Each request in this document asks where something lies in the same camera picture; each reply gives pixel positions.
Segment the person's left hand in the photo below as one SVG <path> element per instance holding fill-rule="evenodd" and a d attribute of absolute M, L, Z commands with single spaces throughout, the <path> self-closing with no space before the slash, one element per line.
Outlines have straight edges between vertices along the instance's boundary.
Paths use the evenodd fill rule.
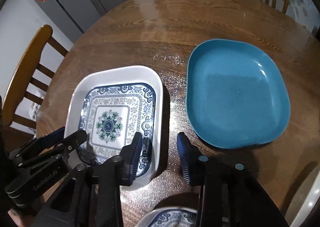
<path fill-rule="evenodd" d="M 10 209 L 8 211 L 9 216 L 12 218 L 14 223 L 19 227 L 29 227 L 31 226 L 34 217 L 31 215 L 24 215 L 20 211 Z"/>

